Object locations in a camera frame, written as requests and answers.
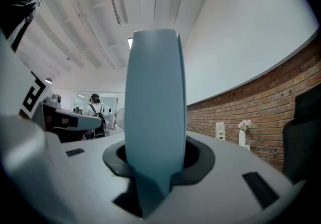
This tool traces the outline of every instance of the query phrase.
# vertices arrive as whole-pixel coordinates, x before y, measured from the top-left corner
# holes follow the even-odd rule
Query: white ceiling
[[[135,31],[176,29],[182,44],[204,0],[155,0],[154,22],[119,25],[112,0],[43,0],[17,55],[43,79],[76,70],[126,70]]]

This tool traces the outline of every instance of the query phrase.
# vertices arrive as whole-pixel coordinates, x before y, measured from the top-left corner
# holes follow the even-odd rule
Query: white machine
[[[14,54],[6,61],[29,73]],[[28,86],[14,80],[7,94],[17,87],[27,94],[34,79],[25,77]],[[1,109],[0,119],[3,170],[48,222],[268,223],[304,184],[293,185],[243,147],[186,132],[183,56],[173,30],[134,34],[125,134],[62,144],[53,128],[77,132],[101,122],[61,110],[58,101],[32,109],[34,122],[19,118],[19,108],[11,115]]]

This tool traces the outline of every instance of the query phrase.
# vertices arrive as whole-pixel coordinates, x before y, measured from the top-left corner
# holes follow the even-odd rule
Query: backpack
[[[100,107],[100,112],[96,112],[95,110],[95,107],[90,104],[89,105],[91,107],[91,109],[93,110],[93,112],[95,113],[94,117],[99,117],[101,120],[102,120],[102,123],[101,123],[101,126],[99,128],[96,128],[95,129],[95,135],[98,135],[98,134],[104,134],[105,135],[105,131],[106,131],[106,120],[105,120],[105,117],[104,115],[102,114],[101,110],[102,110],[102,107]]]

